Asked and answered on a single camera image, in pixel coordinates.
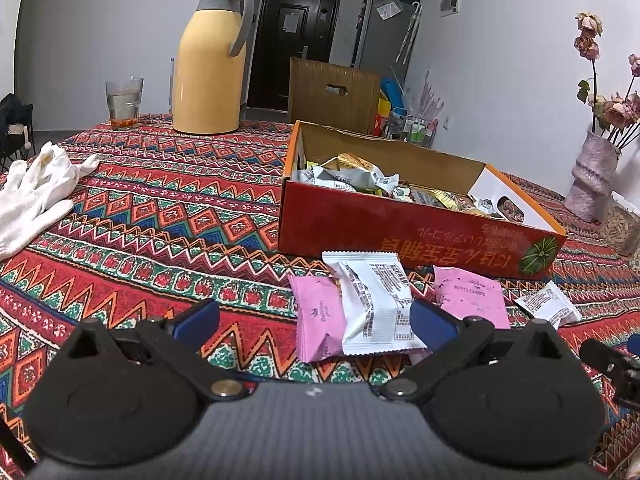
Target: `patterned tablecloth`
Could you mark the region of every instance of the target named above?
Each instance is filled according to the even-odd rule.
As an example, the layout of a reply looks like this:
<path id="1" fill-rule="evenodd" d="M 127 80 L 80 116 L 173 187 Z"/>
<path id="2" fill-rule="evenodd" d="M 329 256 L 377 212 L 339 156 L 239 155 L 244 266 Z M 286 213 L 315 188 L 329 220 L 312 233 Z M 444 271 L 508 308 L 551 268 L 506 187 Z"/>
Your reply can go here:
<path id="1" fill-rule="evenodd" d="M 287 124 L 245 121 L 232 134 L 192 137 L 151 116 L 138 131 L 112 132 L 105 123 L 63 143 L 74 161 L 98 153 L 100 167 L 76 188 L 69 216 L 0 263 L 0 414 L 25 444 L 24 401 L 87 316 L 128 327 L 213 296 L 220 326 L 202 348 L 212 364 L 288 380 L 372 383 L 408 365 L 401 356 L 297 361 L 286 275 L 328 272 L 320 261 L 276 252 L 290 132 Z M 561 196 L 514 180 L 571 233 L 551 275 L 584 316 L 560 329 L 569 345 L 577 351 L 590 336 L 619 345 L 640 332 L 640 285 L 626 261 L 567 212 Z M 416 296 L 433 297 L 430 268 L 409 272 L 409 279 Z M 526 318 L 513 300 L 543 282 L 502 280 L 502 286 L 511 322 L 522 326 Z M 610 402 L 606 379 L 593 381 L 607 408 L 593 465 L 618 476 L 640 444 L 639 415 Z M 0 478 L 18 476 L 0 452 Z"/>

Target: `gray refrigerator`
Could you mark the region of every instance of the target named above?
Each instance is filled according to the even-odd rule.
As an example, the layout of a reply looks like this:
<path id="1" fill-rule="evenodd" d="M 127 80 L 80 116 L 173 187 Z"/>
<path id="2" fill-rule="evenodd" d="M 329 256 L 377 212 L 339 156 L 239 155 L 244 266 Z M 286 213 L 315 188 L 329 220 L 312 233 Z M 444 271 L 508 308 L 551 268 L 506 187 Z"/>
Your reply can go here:
<path id="1" fill-rule="evenodd" d="M 401 12 L 383 20 L 377 9 L 391 1 L 401 9 Z M 351 66 L 378 73 L 389 79 L 394 78 L 395 72 L 398 82 L 401 85 L 404 84 L 406 69 L 409 65 L 408 60 L 406 64 L 402 63 L 406 46 L 398 62 L 396 62 L 396 56 L 414 11 L 414 6 L 400 0 L 364 0 L 358 19 L 358 32 Z"/>

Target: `yellow thermos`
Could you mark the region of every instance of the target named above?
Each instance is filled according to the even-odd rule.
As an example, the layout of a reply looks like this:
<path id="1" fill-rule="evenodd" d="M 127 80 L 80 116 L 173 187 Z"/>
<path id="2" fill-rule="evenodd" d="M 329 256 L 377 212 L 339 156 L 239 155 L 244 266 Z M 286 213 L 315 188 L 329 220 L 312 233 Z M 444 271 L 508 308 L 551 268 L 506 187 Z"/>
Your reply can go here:
<path id="1" fill-rule="evenodd" d="M 175 61 L 176 130 L 210 135 L 238 128 L 244 44 L 253 19 L 254 0 L 200 0 Z"/>

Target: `ribbed gray surface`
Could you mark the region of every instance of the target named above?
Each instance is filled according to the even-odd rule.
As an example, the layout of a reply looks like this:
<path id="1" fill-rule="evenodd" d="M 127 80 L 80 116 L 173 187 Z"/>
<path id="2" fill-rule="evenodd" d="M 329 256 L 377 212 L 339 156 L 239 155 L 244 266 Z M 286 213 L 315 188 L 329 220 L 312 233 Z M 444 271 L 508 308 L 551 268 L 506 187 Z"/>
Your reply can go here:
<path id="1" fill-rule="evenodd" d="M 158 414 L 162 424 L 162 414 Z M 375 397 L 366 384 L 265 383 L 212 405 L 178 447 L 155 460 L 93 470 L 43 463 L 29 480 L 602 479 L 586 465 L 514 472 L 447 448 L 419 410 Z"/>

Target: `pink snack package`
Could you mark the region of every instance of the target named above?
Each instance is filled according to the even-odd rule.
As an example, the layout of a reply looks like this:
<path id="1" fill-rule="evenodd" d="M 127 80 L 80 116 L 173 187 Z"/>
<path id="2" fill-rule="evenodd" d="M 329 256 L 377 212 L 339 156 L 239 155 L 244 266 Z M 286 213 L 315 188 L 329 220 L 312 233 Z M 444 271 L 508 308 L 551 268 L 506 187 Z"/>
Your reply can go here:
<path id="1" fill-rule="evenodd" d="M 458 319 L 480 316 L 496 328 L 510 328 L 499 282 L 456 267 L 433 267 L 436 302 Z"/>
<path id="2" fill-rule="evenodd" d="M 313 363 L 342 354 L 347 321 L 334 280 L 290 274 L 289 283 L 298 304 L 298 359 Z"/>

